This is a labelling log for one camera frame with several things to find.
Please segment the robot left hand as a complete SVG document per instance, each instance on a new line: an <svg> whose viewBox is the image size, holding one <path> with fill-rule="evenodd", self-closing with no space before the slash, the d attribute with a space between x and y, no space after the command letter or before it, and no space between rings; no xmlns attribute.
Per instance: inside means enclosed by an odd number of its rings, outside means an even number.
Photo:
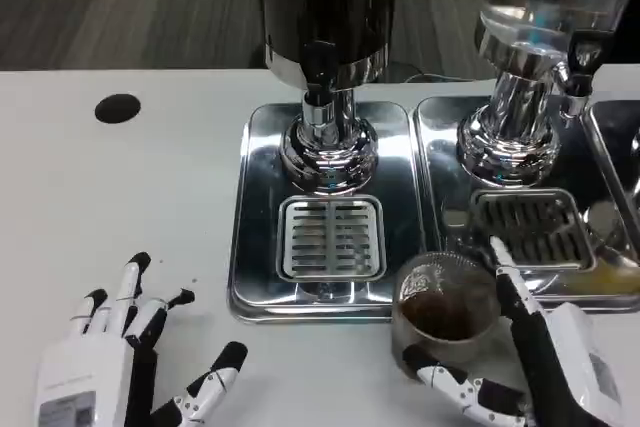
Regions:
<svg viewBox="0 0 640 427"><path fill-rule="evenodd" d="M114 293L88 293L70 318L69 331L48 346L37 374L34 422L38 426L203 426L231 390L248 355L238 341L160 407L154 407L156 345L171 309L195 294L141 296L151 263L145 251L124 265Z"/></svg>

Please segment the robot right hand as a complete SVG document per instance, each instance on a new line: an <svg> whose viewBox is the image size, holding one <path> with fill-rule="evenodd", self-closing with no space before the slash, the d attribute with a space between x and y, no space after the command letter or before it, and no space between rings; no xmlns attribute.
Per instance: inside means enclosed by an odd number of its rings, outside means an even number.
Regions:
<svg viewBox="0 0 640 427"><path fill-rule="evenodd" d="M483 426L623 425L617 384L588 315L570 302L546 311L526 286L505 242L493 236L490 245L497 260L501 313L510 321L527 391L472 378L417 343L401 350L402 364Z"/></svg>

